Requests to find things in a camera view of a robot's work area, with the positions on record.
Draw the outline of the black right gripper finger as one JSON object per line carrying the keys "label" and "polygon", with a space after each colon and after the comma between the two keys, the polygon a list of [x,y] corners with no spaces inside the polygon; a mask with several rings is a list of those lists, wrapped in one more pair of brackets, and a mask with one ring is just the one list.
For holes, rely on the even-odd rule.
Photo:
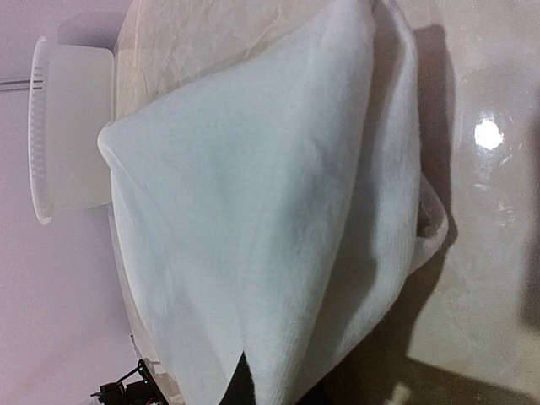
{"label": "black right gripper finger", "polygon": [[254,383],[246,355],[242,354],[221,405],[256,405]]}

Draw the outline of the white cloth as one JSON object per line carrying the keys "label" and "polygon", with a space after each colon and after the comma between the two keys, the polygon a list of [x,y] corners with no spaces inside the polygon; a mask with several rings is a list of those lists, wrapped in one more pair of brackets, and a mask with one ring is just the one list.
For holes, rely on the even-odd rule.
{"label": "white cloth", "polygon": [[419,57],[393,1],[331,1],[252,59],[105,126],[134,304],[188,404],[246,364],[293,404],[441,247]]}

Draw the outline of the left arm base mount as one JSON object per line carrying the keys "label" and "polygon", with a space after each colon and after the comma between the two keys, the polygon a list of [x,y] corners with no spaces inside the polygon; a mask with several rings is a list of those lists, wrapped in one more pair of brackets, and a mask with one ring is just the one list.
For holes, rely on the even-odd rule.
{"label": "left arm base mount", "polygon": [[96,404],[168,404],[152,374],[157,362],[140,359],[137,366],[117,381],[105,383],[89,396]]}

